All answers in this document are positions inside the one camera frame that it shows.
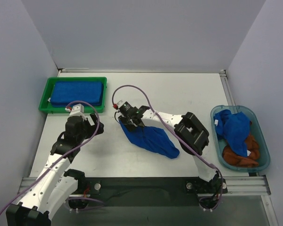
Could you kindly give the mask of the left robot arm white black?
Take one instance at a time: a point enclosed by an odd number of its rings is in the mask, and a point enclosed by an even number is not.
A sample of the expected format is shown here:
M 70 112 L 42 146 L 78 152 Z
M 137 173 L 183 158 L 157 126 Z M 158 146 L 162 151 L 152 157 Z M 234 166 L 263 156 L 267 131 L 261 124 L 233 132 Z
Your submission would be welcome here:
M 70 169 L 81 147 L 104 131 L 97 113 L 90 119 L 84 114 L 71 114 L 53 144 L 46 164 L 37 179 L 23 190 L 20 201 L 6 210 L 9 226 L 50 226 L 57 210 L 76 191 L 86 186 L 85 174 Z

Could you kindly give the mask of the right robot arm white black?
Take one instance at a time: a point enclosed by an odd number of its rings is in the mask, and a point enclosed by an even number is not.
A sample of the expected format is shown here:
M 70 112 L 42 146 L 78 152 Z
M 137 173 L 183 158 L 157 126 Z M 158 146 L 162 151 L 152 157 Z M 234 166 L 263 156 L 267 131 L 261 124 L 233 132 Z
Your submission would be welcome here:
M 202 157 L 204 148 L 209 144 L 209 132 L 193 113 L 163 113 L 144 105 L 132 107 L 128 103 L 124 103 L 118 111 L 121 128 L 132 144 L 175 159 L 179 156 L 179 149 L 167 135 L 170 132 L 181 148 L 193 156 L 200 179 L 209 183 L 218 178 L 217 169 Z

